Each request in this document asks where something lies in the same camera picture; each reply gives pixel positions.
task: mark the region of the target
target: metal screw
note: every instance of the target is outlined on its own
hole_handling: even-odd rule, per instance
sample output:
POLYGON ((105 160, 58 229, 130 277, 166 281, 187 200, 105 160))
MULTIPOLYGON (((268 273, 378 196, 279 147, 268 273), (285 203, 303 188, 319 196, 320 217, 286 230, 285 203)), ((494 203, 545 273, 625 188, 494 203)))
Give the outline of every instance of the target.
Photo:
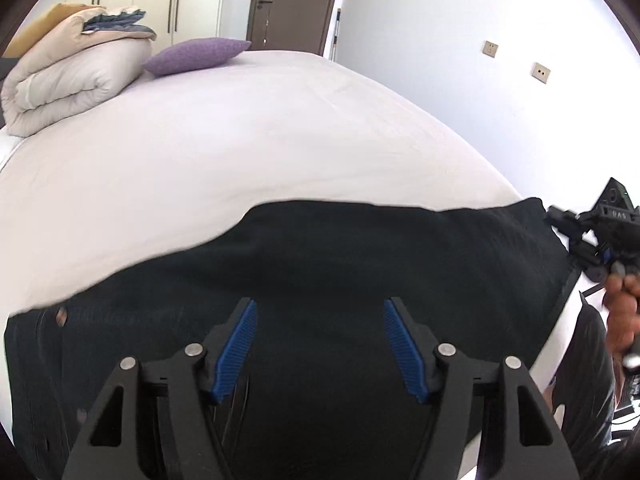
POLYGON ((66 312, 66 308, 61 307, 56 314, 56 323, 58 324, 58 326, 64 326, 68 317, 69 314, 66 312))
POLYGON ((136 359, 134 357, 125 357, 120 361, 120 368, 123 370, 131 370, 136 365, 136 359))
POLYGON ((442 343, 438 345, 438 352, 440 352, 440 355, 444 355, 445 357, 451 357, 452 355, 455 355, 456 347, 451 343, 442 343))
POLYGON ((200 343, 191 343, 190 345, 186 346, 186 348, 184 349, 184 353, 189 357, 196 357, 197 355, 202 354, 202 350, 203 348, 200 343))
POLYGON ((511 368, 512 370, 517 370, 518 368, 520 368, 522 366, 522 361, 520 361, 520 359, 518 359, 517 357, 510 355, 509 357, 507 357, 504 360, 504 363, 511 368))

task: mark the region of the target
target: purple pillow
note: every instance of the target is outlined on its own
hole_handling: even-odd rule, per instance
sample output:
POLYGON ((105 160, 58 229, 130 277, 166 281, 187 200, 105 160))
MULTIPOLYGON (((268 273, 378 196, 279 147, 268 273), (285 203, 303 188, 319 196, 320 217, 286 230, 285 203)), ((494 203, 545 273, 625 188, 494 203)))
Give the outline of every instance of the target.
POLYGON ((251 41, 201 38, 170 46, 142 64, 154 75, 169 75, 211 68, 244 52, 251 41))

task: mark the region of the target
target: bed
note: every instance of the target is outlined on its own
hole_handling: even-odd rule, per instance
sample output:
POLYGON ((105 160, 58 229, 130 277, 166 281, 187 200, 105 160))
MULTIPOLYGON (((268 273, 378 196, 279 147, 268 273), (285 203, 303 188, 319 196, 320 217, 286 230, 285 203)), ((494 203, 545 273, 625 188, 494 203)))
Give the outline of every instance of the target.
MULTIPOLYGON (((203 243, 263 202, 444 210, 520 199, 479 153, 420 108, 344 67, 294 52, 246 52, 215 69, 142 76, 12 151, 0 171, 4 319, 203 243)), ((579 309, 574 291, 532 369, 541 388, 579 309)), ((7 429, 8 392, 3 359, 0 420, 7 429)), ((468 446, 462 474, 477 444, 468 446)))

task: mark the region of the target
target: person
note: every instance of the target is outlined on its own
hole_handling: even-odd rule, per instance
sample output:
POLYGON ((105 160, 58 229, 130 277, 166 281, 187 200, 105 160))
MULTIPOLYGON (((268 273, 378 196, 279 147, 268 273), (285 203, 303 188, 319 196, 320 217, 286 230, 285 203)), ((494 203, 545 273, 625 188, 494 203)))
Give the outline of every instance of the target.
POLYGON ((622 355, 640 334, 640 276, 610 275, 600 313, 583 305, 574 336, 551 390, 552 411, 564 406, 564 434, 582 480, 640 478, 640 424, 632 436, 610 444, 611 423, 624 383, 622 355))

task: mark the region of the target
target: hand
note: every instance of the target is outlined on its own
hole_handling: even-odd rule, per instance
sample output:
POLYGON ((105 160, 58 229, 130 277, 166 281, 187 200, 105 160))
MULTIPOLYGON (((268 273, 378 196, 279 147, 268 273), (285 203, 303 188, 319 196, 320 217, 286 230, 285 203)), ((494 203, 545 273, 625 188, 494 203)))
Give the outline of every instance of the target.
POLYGON ((606 294, 602 303, 609 309, 607 319, 607 348, 615 356, 631 346, 634 335, 640 333, 638 298, 640 276, 629 275, 624 280, 611 274, 605 283, 606 294))

